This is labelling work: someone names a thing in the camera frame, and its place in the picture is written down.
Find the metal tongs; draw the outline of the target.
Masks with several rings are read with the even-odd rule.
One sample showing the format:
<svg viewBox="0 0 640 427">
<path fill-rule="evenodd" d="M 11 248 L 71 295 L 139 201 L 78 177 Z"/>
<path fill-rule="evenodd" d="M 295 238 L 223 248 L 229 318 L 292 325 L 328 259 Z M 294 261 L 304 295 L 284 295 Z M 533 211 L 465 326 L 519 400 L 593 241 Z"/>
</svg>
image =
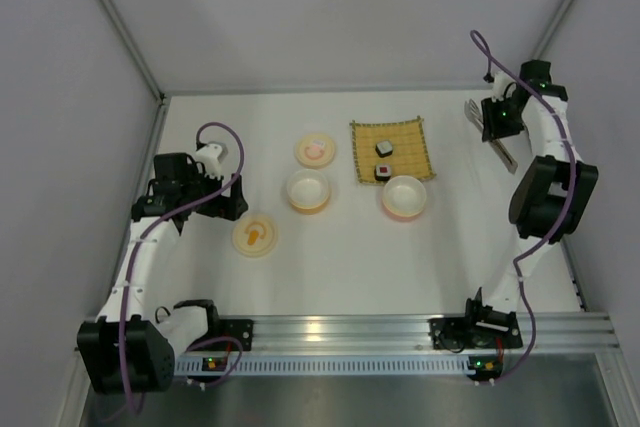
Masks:
<svg viewBox="0 0 640 427">
<path fill-rule="evenodd" d="M 483 118 L 480 112 L 479 107 L 475 103 L 473 99 L 469 99 L 464 103 L 464 114 L 467 120 L 474 125 L 480 133 L 483 132 Z M 515 174 L 517 172 L 518 163 L 515 158 L 510 154 L 508 149 L 503 145 L 500 140 L 493 140 L 489 142 L 490 147 L 494 151 L 494 153 L 501 160 L 505 168 L 510 174 Z"/>
</svg>

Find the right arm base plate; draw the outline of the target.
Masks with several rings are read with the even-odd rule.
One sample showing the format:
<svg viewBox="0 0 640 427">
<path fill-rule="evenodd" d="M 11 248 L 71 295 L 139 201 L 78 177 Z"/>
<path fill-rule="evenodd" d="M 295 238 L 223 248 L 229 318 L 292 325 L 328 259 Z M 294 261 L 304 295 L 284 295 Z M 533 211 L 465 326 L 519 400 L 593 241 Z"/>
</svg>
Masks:
<svg viewBox="0 0 640 427">
<path fill-rule="evenodd" d="M 523 346 L 519 325 L 514 316 L 493 316 L 480 320 L 451 316 L 434 318 L 428 323 L 436 350 L 461 353 L 466 350 L 497 349 L 498 342 L 505 349 L 519 349 Z"/>
</svg>

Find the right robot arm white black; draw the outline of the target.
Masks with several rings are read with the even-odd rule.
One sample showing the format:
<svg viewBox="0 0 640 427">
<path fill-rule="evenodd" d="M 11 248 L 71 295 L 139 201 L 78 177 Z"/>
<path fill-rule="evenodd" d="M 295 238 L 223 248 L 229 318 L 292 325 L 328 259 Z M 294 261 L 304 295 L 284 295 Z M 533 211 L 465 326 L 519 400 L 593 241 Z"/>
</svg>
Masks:
<svg viewBox="0 0 640 427">
<path fill-rule="evenodd" d="M 567 110 L 565 87 L 552 81 L 550 63 L 538 59 L 523 63 L 517 79 L 497 73 L 490 97 L 465 104 L 483 141 L 498 146 L 525 134 L 532 153 L 509 202 L 515 245 L 504 256 L 505 266 L 466 302 L 464 328 L 475 347 L 495 341 L 521 347 L 515 311 L 524 302 L 524 282 L 552 246 L 576 230 L 597 183 L 597 168 L 576 151 Z"/>
</svg>

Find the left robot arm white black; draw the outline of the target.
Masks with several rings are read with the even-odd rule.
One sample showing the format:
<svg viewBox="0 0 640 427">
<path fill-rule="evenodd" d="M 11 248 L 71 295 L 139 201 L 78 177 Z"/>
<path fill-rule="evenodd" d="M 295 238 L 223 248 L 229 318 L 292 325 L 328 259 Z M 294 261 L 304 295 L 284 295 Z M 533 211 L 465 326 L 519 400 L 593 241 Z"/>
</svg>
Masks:
<svg viewBox="0 0 640 427">
<path fill-rule="evenodd" d="M 93 321 L 83 322 L 77 348 L 98 394 L 162 392 L 176 359 L 223 334 L 210 299 L 177 302 L 164 319 L 160 282 L 170 255 L 193 214 L 237 221 L 247 211 L 242 177 L 226 181 L 226 147 L 200 143 L 195 154 L 158 154 L 154 176 L 131 208 L 129 241 L 109 297 Z"/>
</svg>

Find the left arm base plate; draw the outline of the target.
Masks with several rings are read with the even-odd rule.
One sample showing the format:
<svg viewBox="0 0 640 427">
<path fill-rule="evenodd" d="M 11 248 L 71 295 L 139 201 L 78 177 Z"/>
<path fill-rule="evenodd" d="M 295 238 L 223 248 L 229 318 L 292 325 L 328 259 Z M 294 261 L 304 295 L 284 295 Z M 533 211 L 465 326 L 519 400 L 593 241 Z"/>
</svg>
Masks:
<svg viewBox="0 0 640 427">
<path fill-rule="evenodd" d="M 242 345 L 244 351 L 251 351 L 255 322 L 250 318 L 222 317 L 214 333 L 217 336 L 235 338 Z"/>
</svg>

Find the sushi roll red centre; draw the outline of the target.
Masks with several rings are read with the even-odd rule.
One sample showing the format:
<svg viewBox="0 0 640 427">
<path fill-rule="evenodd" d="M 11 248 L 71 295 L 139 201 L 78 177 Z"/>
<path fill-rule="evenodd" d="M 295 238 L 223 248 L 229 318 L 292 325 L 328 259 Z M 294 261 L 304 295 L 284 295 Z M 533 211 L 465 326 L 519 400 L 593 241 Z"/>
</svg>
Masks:
<svg viewBox="0 0 640 427">
<path fill-rule="evenodd" d="M 393 176 L 392 167 L 386 163 L 378 163 L 374 167 L 374 180 L 376 182 L 386 183 Z"/>
</svg>

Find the sushi roll green centre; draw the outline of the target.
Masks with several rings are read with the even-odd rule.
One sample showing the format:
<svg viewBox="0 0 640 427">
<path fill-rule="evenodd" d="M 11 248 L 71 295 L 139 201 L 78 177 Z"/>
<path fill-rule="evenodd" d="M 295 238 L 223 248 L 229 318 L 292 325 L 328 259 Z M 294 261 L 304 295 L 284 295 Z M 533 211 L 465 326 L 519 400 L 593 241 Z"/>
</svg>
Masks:
<svg viewBox="0 0 640 427">
<path fill-rule="evenodd" d="M 386 158 L 393 154 L 394 147 L 390 140 L 384 139 L 376 143 L 375 151 L 380 158 Z"/>
</svg>

